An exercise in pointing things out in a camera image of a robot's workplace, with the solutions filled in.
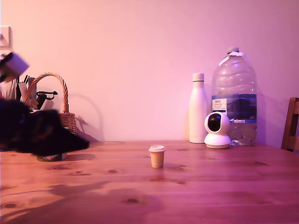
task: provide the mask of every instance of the large plastic water bottle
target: large plastic water bottle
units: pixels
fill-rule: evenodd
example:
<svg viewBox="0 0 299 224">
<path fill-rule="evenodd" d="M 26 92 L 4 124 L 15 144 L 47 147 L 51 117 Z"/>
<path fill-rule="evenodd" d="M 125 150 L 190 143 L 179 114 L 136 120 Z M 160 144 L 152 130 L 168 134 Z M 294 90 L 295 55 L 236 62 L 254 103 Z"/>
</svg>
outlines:
<svg viewBox="0 0 299 224">
<path fill-rule="evenodd" d="M 239 48 L 229 48 L 214 72 L 212 111 L 224 112 L 230 119 L 231 145 L 256 141 L 256 73 Z"/>
</svg>

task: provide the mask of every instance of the security camera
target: security camera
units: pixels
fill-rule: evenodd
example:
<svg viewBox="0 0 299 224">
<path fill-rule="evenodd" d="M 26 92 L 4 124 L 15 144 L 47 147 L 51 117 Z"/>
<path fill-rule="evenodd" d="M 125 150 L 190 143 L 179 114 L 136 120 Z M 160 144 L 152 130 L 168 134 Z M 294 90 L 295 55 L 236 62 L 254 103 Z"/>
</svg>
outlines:
<svg viewBox="0 0 299 224">
<path fill-rule="evenodd" d="M 208 132 L 204 143 L 208 148 L 228 148 L 230 138 L 227 135 L 230 121 L 222 112 L 210 113 L 205 119 L 205 128 Z"/>
</svg>

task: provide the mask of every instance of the cup lid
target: cup lid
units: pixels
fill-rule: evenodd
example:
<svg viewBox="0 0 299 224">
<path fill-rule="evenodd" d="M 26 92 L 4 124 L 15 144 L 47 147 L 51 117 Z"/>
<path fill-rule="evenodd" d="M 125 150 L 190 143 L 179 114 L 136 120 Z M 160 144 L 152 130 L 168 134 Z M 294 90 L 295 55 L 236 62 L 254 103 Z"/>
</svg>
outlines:
<svg viewBox="0 0 299 224">
<path fill-rule="evenodd" d="M 164 152 L 165 150 L 166 149 L 164 148 L 164 146 L 151 146 L 149 148 L 149 151 L 153 153 Z"/>
</svg>

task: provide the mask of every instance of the white water bottle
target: white water bottle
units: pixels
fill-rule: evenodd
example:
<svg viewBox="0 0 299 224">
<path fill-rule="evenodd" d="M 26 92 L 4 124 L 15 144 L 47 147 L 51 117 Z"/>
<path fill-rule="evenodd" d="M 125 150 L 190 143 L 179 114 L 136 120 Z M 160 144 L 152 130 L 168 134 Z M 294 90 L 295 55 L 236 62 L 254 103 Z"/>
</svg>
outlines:
<svg viewBox="0 0 299 224">
<path fill-rule="evenodd" d="M 208 115 L 204 81 L 203 73 L 193 74 L 193 89 L 189 105 L 189 141 L 191 143 L 204 143 L 207 135 L 204 125 Z"/>
</svg>

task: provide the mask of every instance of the pink wall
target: pink wall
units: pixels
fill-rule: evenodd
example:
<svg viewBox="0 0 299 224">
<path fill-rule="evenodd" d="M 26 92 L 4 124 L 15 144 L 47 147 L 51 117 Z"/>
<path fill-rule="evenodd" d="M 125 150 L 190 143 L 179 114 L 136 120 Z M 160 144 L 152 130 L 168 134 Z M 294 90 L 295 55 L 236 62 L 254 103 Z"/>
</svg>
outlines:
<svg viewBox="0 0 299 224">
<path fill-rule="evenodd" d="M 212 74 L 231 46 L 258 83 L 258 141 L 280 146 L 288 99 L 299 96 L 297 0 L 1 0 L 1 24 L 30 63 L 59 73 L 70 111 L 97 140 L 188 138 L 192 73 Z M 62 91 L 55 78 L 38 90 Z"/>
</svg>

